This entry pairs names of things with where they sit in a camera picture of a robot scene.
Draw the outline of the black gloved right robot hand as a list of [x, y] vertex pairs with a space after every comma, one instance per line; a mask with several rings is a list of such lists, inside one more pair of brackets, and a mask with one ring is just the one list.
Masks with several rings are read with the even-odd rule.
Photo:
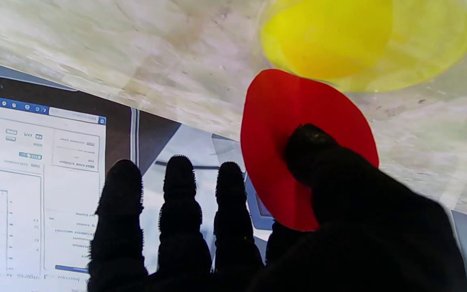
[[278, 221], [262, 260], [241, 169], [219, 169], [216, 262], [200, 232], [193, 165], [171, 157], [159, 217], [158, 270], [144, 266], [141, 172], [129, 160], [109, 170], [90, 245], [89, 292], [467, 292], [452, 222], [437, 202], [378, 170], [313, 124], [298, 126], [284, 152], [310, 187], [319, 229]]

